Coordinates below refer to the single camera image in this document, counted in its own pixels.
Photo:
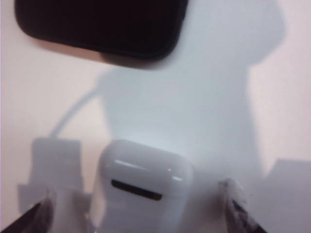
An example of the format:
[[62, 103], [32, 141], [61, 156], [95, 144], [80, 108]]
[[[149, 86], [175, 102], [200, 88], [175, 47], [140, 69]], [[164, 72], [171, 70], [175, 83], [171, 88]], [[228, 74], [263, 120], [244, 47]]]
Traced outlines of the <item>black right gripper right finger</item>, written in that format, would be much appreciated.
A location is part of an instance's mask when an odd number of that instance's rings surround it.
[[228, 233], [267, 233], [247, 211], [246, 195], [237, 181], [228, 178], [218, 187]]

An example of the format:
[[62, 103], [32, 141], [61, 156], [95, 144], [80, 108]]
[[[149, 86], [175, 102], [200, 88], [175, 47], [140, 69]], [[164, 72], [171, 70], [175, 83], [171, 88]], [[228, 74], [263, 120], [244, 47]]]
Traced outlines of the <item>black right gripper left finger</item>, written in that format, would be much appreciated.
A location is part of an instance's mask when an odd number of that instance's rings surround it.
[[41, 201], [36, 203], [1, 233], [48, 233], [53, 225], [56, 193], [47, 190]]

